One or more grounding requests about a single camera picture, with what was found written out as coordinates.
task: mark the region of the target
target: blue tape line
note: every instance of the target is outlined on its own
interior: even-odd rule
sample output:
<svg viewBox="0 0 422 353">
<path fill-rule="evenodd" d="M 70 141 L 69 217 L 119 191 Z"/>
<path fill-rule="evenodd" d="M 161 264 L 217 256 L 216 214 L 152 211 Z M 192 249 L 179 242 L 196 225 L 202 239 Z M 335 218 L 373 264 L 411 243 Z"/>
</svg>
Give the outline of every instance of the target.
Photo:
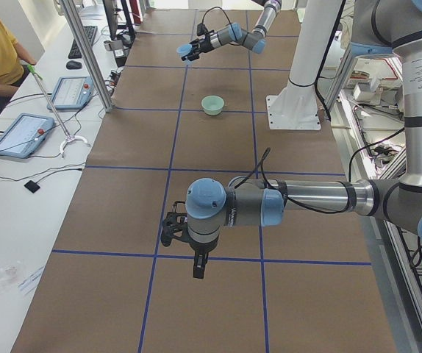
<svg viewBox="0 0 422 353">
<path fill-rule="evenodd" d="M 125 65 L 124 68 L 181 68 L 185 69 L 182 66 L 161 66 L 161 65 Z M 213 68 L 213 67 L 193 67 L 194 70 L 242 70 L 247 71 L 248 68 Z M 290 72 L 289 68 L 252 68 L 253 71 L 287 71 Z"/>
<path fill-rule="evenodd" d="M 157 109 L 157 108 L 127 108 L 127 107 L 115 107 L 118 110 L 130 110 L 130 111 L 144 111 L 144 112 L 178 112 L 178 109 L 167 108 L 167 109 Z M 202 109 L 182 109 L 182 112 L 202 112 Z M 266 114 L 267 112 L 258 112 L 250 110 L 223 110 L 223 113 L 255 113 L 255 114 Z"/>
<path fill-rule="evenodd" d="M 85 252 L 80 250 L 53 249 L 57 254 L 74 254 L 90 256 L 119 256 L 119 257 L 147 257 L 157 259 L 193 260 L 190 255 L 167 255 L 167 254 L 136 254 L 129 252 Z M 213 257 L 212 261 L 230 261 L 234 263 L 295 263 L 300 265 L 341 265 L 341 266 L 371 266 L 371 263 L 357 261 L 320 261 L 320 260 L 282 260 L 282 259 L 257 259 L 251 257 Z"/>
<path fill-rule="evenodd" d="M 154 167 L 134 167 L 127 165 L 86 165 L 85 168 L 92 169 L 129 169 L 139 171 L 178 171 L 178 172 L 207 172 L 207 173 L 235 173 L 247 174 L 248 171 L 232 171 L 232 170 L 218 170 L 218 169 L 192 169 L 192 168 L 154 168 Z M 342 173 L 318 173 L 318 172 L 298 172 L 298 171 L 267 171 L 266 174 L 283 174 L 283 175 L 307 175 L 307 176 L 323 176 L 323 177 L 345 177 Z"/>
<path fill-rule="evenodd" d="M 197 12 L 198 12 L 198 10 L 195 10 L 195 18 L 193 20 L 193 27 L 192 28 L 195 28 L 196 13 Z M 166 202 L 167 202 L 168 187 L 170 185 L 170 177 L 171 177 L 171 173 L 172 173 L 171 169 L 172 169 L 172 165 L 174 163 L 176 139 L 177 139 L 177 136 L 178 136 L 179 125 L 180 125 L 180 117 L 181 117 L 181 114 L 182 114 L 183 98 L 184 98 L 184 95 L 185 95 L 185 83 L 187 81 L 187 73 L 188 73 L 188 65 L 185 66 L 185 77 L 183 79 L 182 96 L 180 97 L 179 114 L 178 114 L 177 119 L 176 119 L 174 142 L 172 144 L 170 162 L 168 164 L 167 182 L 165 184 L 164 199 L 163 199 L 163 202 L 162 202 L 162 211 L 161 211 L 161 214 L 160 214 L 159 229 L 157 231 L 157 239 L 156 239 L 156 245 L 155 245 L 155 250 L 154 250 L 154 260 L 152 261 L 151 277 L 150 277 L 150 280 L 149 280 L 146 306 L 144 308 L 143 325 L 141 327 L 140 340 L 139 340 L 139 346 L 137 348 L 137 353 L 141 353 L 142 350 L 143 350 L 144 335 L 145 335 L 145 332 L 146 332 L 147 315 L 149 313 L 149 304 L 150 304 L 150 301 L 151 301 L 152 285 L 153 285 L 153 282 L 154 282 L 155 267 L 156 267 L 156 264 L 157 264 L 157 253 L 159 252 L 160 231 L 161 231 L 160 223 L 164 218 L 165 206 L 166 206 Z"/>
<path fill-rule="evenodd" d="M 138 32 L 139 35 L 182 35 L 190 36 L 189 34 L 183 33 L 147 33 L 147 32 Z M 298 38 L 299 35 L 267 35 L 267 38 Z"/>
<path fill-rule="evenodd" d="M 248 28 L 248 11 L 246 11 L 246 22 Z M 258 163 L 258 148 L 257 148 L 257 127 L 255 124 L 255 107 L 254 107 L 254 86 L 252 84 L 252 64 L 251 64 L 251 56 L 250 51 L 247 53 L 248 57 L 248 76 L 250 79 L 250 101 L 251 101 L 251 109 L 252 109 L 252 131 L 254 136 L 254 164 L 257 165 Z M 258 178 L 259 171 L 256 170 L 255 176 Z M 262 227 L 258 227 L 259 232 L 259 242 L 260 242 L 260 275 L 262 277 L 262 309 L 263 309 L 263 327 L 264 327 L 264 335 L 265 335 L 265 353 L 270 353 L 270 341 L 269 341 L 269 334 L 268 334 L 268 311 L 267 311 L 267 290 L 266 290 L 266 281 L 265 281 L 265 252 L 263 249 L 263 233 Z"/>
</svg>

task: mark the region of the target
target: metal frame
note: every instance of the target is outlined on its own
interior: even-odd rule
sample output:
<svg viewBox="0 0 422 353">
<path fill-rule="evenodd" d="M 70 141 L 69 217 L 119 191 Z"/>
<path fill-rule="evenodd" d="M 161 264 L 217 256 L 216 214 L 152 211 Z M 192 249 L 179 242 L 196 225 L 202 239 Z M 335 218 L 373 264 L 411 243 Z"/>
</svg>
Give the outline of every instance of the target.
<svg viewBox="0 0 422 353">
<path fill-rule="evenodd" d="M 401 63 L 400 61 L 393 57 L 388 59 L 390 64 L 398 74 L 400 78 L 402 78 L 401 72 Z M 343 92 L 343 87 L 346 85 L 351 72 L 354 69 L 356 64 L 357 58 L 351 56 L 351 51 L 347 49 L 345 55 L 343 56 L 342 62 L 337 70 L 337 78 L 333 81 L 329 92 L 326 98 L 326 104 L 330 110 L 335 105 L 337 97 L 340 97 L 341 104 L 343 107 L 343 112 L 346 114 L 347 121 L 350 124 L 352 136 L 355 140 L 355 143 L 358 147 L 362 147 L 362 139 L 360 131 L 358 130 L 356 124 L 353 122 L 353 116 L 351 113 L 351 109 L 349 107 L 349 103 L 347 102 L 348 99 L 345 97 L 345 93 Z M 366 154 L 362 153 L 362 163 L 367 157 Z M 407 161 L 406 150 L 403 148 L 394 158 L 394 160 L 389 164 L 389 166 L 379 175 L 379 179 L 394 179 L 396 178 L 405 168 Z M 369 171 L 364 169 L 364 173 L 368 174 L 368 177 L 372 177 L 369 174 Z M 422 293 L 421 288 L 413 274 L 412 270 L 410 269 L 409 260 L 407 258 L 407 254 L 404 250 L 404 246 L 401 240 L 401 236 L 398 232 L 398 229 L 395 225 L 389 222 L 382 222 L 380 225 L 376 225 L 374 227 L 382 227 L 384 225 L 385 231 L 387 236 L 389 237 L 390 245 L 392 246 L 392 250 L 394 255 L 396 256 L 396 261 L 398 263 L 398 270 L 402 275 L 402 279 L 407 287 L 408 294 L 410 296 L 410 301 L 412 302 L 412 306 L 415 309 L 415 312 L 418 317 L 418 321 L 420 327 L 422 329 Z"/>
<path fill-rule="evenodd" d="M 82 58 L 87 66 L 88 73 L 92 77 L 95 89 L 101 99 L 101 103 L 105 112 L 110 112 L 113 108 L 113 103 L 107 86 L 104 83 L 103 76 L 101 75 L 99 64 L 96 62 L 95 55 L 93 54 L 92 47 L 90 46 L 87 35 L 85 34 L 82 20 L 77 13 L 76 6 L 72 0 L 60 0 L 60 5 L 64 11 L 65 19 L 71 28 L 72 35 L 74 36 L 77 45 L 79 46 Z"/>
</svg>

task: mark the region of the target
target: metal rod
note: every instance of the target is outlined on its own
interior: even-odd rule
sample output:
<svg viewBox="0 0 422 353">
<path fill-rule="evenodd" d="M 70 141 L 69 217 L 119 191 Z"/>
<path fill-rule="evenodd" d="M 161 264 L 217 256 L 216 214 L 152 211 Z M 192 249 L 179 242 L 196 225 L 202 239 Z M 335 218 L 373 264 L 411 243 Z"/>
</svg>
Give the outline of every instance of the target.
<svg viewBox="0 0 422 353">
<path fill-rule="evenodd" d="M 132 26 L 131 16 L 129 15 L 128 3 L 126 0 L 121 0 L 121 7 L 123 7 L 124 19 L 126 20 L 126 29 L 128 30 L 131 40 L 135 39 L 135 29 Z"/>
<path fill-rule="evenodd" d="M 107 86 L 104 83 L 103 76 L 101 75 L 99 64 L 96 62 L 95 55 L 93 54 L 92 47 L 90 46 L 87 35 L 85 34 L 82 20 L 77 13 L 75 4 L 72 0 L 60 0 L 60 5 L 65 14 L 65 19 L 71 28 L 72 35 L 77 43 L 77 46 L 82 53 L 82 58 L 85 61 L 85 66 L 92 77 L 95 89 L 101 99 L 101 103 L 105 112 L 111 111 L 113 108 L 110 94 L 108 93 Z"/>
<path fill-rule="evenodd" d="M 410 290 L 410 298 L 414 305 L 415 311 L 417 313 L 418 320 L 421 322 L 422 326 L 422 293 L 421 289 L 418 286 L 417 280 L 415 279 L 415 275 L 412 272 L 412 269 L 409 267 L 409 260 L 407 259 L 407 254 L 404 251 L 404 247 L 402 246 L 401 237 L 398 233 L 396 226 L 394 226 L 390 222 L 384 222 L 387 233 L 389 235 L 390 241 L 393 245 L 394 252 L 397 256 L 397 261 L 399 264 L 399 268 L 401 273 L 404 277 L 404 281 L 407 284 L 407 287 Z"/>
<path fill-rule="evenodd" d="M 351 48 L 349 46 L 343 54 L 342 62 L 339 64 L 335 78 L 332 80 L 329 91 L 326 94 L 327 109 L 332 110 L 338 93 L 346 86 L 356 63 L 357 60 L 351 55 Z"/>
<path fill-rule="evenodd" d="M 278 188 L 276 180 L 268 180 L 273 188 Z M 356 198 L 352 199 L 347 188 L 340 182 L 312 182 L 301 180 L 285 180 L 288 196 L 300 204 L 320 210 L 346 212 L 355 211 L 360 215 L 367 215 L 373 209 L 374 191 L 369 182 L 352 183 Z M 291 200 L 286 209 L 303 210 Z"/>
<path fill-rule="evenodd" d="M 57 122 L 61 126 L 64 134 L 66 136 L 71 136 L 71 134 L 67 130 L 67 127 L 65 127 L 64 122 L 62 121 L 59 113 L 57 112 L 56 107 L 52 103 L 51 97 L 49 97 L 49 95 L 47 94 L 46 90 L 44 89 L 43 83 L 41 82 L 40 78 L 38 77 L 38 75 L 34 71 L 32 71 L 32 74 L 33 74 L 33 77 L 35 78 L 35 81 L 36 81 L 37 85 L 40 86 L 41 92 L 43 92 L 43 95 L 46 98 L 46 101 L 48 101 L 49 107 L 51 108 L 52 112 L 56 116 Z"/>
</svg>

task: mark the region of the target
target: aluminum profile rail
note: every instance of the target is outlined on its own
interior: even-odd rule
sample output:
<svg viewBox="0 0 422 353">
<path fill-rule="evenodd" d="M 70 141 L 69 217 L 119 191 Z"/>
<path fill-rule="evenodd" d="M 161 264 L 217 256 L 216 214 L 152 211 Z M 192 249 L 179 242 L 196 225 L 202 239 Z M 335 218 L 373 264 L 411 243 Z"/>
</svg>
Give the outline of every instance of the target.
<svg viewBox="0 0 422 353">
<path fill-rule="evenodd" d="M 77 43 L 77 46 L 82 53 L 85 66 L 87 66 L 88 73 L 92 77 L 95 89 L 101 99 L 101 103 L 105 109 L 105 112 L 111 111 L 113 103 L 108 93 L 107 86 L 101 75 L 99 64 L 96 61 L 95 55 L 91 45 L 88 42 L 87 35 L 85 34 L 82 20 L 80 19 L 79 13 L 77 13 L 76 6 L 72 0 L 60 0 L 62 11 L 64 11 L 65 19 L 71 28 L 72 35 Z"/>
<path fill-rule="evenodd" d="M 409 295 L 414 305 L 415 311 L 417 312 L 418 320 L 422 327 L 422 292 L 409 265 L 409 259 L 404 250 L 404 245 L 401 241 L 401 236 L 397 230 L 397 227 L 389 222 L 384 222 L 390 241 L 393 245 L 394 253 L 397 257 L 397 262 L 401 270 L 404 281 L 409 290 Z"/>
</svg>

